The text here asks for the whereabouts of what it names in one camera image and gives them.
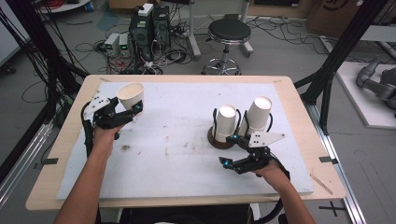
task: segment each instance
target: forearm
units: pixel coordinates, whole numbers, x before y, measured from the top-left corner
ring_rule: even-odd
[[[303,200],[291,183],[286,185],[284,188],[279,189],[278,193],[282,199],[289,224],[315,223],[315,220],[312,218]]]
[[[91,154],[54,223],[94,223],[106,162],[105,156]]]

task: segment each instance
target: white cup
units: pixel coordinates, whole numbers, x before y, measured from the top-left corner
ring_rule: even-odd
[[[129,110],[139,101],[143,101],[144,89],[141,83],[131,82],[119,88],[117,98],[119,98],[125,109]]]
[[[252,133],[253,131],[263,131],[267,125],[271,108],[272,102],[269,98],[265,96],[259,96],[254,99],[253,104],[251,104],[250,109],[247,112],[249,129],[247,130],[248,125],[244,118],[239,129],[239,135],[244,135],[246,130],[247,133]]]
[[[225,143],[226,137],[233,134],[235,130],[236,109],[232,105],[223,105],[216,118],[217,128],[215,134],[215,126],[213,126],[212,134],[219,142]]]

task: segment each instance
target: cardboard box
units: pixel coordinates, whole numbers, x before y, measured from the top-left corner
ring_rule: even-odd
[[[308,32],[340,37],[359,10],[356,3],[354,0],[316,1],[306,21]]]
[[[108,0],[108,5],[112,9],[133,9],[138,6],[143,6],[145,3],[157,5],[160,0]]]

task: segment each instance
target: stool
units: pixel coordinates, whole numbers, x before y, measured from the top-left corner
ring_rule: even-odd
[[[219,75],[229,75],[230,71],[234,71],[235,75],[241,75],[238,64],[228,58],[228,53],[231,45],[242,45],[248,41],[250,38],[250,28],[240,20],[221,19],[210,23],[208,29],[210,37],[208,40],[215,40],[221,44],[225,44],[225,49],[221,58],[210,60],[201,74],[207,75],[209,69],[216,71]]]

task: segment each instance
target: black tape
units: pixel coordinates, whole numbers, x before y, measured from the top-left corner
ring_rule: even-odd
[[[331,162],[332,164],[338,164],[337,159],[332,159],[331,157],[319,157],[321,162]]]
[[[58,163],[58,158],[44,159],[43,165],[52,165]]]

